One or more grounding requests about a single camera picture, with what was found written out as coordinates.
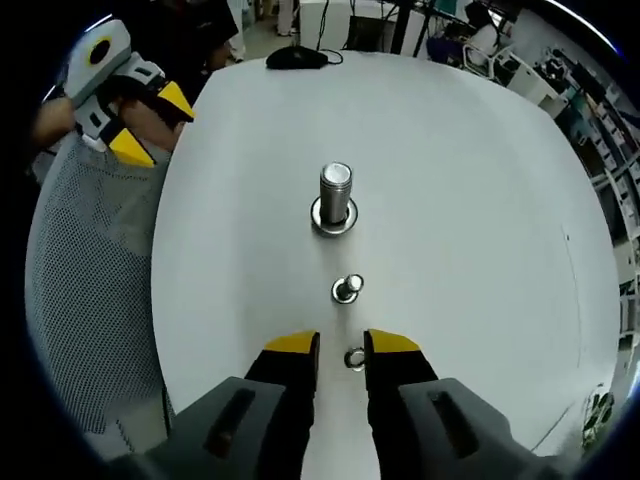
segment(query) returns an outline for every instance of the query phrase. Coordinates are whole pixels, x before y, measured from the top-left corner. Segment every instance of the gray mesh chair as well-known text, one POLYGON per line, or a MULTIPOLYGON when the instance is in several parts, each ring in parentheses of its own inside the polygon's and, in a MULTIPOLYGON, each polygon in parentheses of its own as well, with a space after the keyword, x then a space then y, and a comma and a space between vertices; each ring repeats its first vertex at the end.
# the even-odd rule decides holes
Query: gray mesh chair
POLYGON ((105 459, 166 438, 151 245, 169 154, 119 163, 75 133, 42 186, 25 266, 27 323, 52 387, 105 459))

